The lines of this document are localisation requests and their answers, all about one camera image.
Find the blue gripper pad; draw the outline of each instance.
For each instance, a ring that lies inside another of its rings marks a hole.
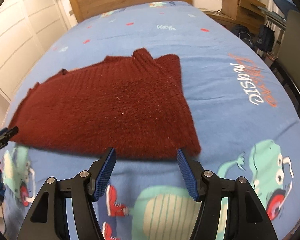
[[[181,149],[177,151],[177,162],[189,195],[193,197],[195,201],[197,201],[199,199],[197,180],[194,177],[191,168],[188,164],[188,161],[186,160],[186,157],[181,151]]]
[[[97,201],[106,191],[106,187],[108,185],[111,173],[113,171],[114,165],[116,162],[116,152],[114,148],[111,150],[108,155],[105,163],[102,166],[102,169],[96,180],[96,190],[93,194],[93,197]]]

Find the knit sweater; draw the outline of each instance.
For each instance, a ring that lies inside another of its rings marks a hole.
[[[195,156],[200,144],[183,96],[179,57],[132,57],[61,70],[29,89],[9,127],[12,140],[30,147],[118,158],[175,159],[180,147]]]

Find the metal screw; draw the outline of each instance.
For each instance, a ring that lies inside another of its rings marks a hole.
[[[239,181],[241,183],[246,183],[247,182],[247,179],[245,177],[239,177]]]
[[[54,183],[54,181],[55,181],[55,179],[53,177],[50,177],[47,179],[48,184],[52,184],[52,183]]]
[[[82,177],[82,178],[85,178],[85,177],[87,177],[89,175],[89,172],[88,171],[82,171],[81,173],[80,173],[80,177]]]
[[[213,173],[211,171],[204,171],[204,176],[206,177],[211,177],[213,175]]]

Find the blue bedsheet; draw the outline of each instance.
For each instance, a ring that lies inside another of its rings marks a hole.
[[[11,103],[6,125],[36,82],[62,68],[82,68],[106,55],[130,56],[141,47],[153,57],[169,53],[180,57],[183,91],[202,147],[198,160],[221,177],[245,176],[282,239],[300,218],[299,118],[262,60],[185,2],[123,8],[73,27],[25,78]],[[16,239],[29,203],[48,177],[71,178],[95,160],[14,143],[0,152],[0,158],[10,240]],[[226,205],[223,200],[218,239],[222,238]],[[189,239],[199,206],[189,197],[176,162],[120,160],[95,209],[106,240],[111,236],[184,240]],[[68,222],[75,240],[70,208]]]

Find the cartoon frog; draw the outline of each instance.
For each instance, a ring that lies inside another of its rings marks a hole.
[[[249,168],[252,173],[250,184],[257,193],[271,220],[278,217],[285,199],[292,190],[293,172],[289,157],[282,157],[280,146],[273,140],[264,140],[255,144],[245,163],[245,153],[236,160],[219,166],[217,175],[226,178],[230,169],[239,168],[237,176]],[[284,165],[289,164],[291,181],[285,183]],[[223,240],[226,227],[228,199],[221,203],[218,234],[216,240]],[[113,185],[106,190],[108,217],[132,217],[132,240],[162,239],[188,240],[193,230],[200,203],[193,201],[185,188],[172,186],[154,186],[144,189],[138,196],[134,207],[117,202],[117,192]],[[112,236],[109,223],[102,225],[105,240],[119,240]]]
[[[11,154],[7,150],[3,155],[3,183],[25,207],[35,198],[35,172],[30,165],[27,147],[17,146]],[[29,197],[29,188],[32,189],[32,197]]]

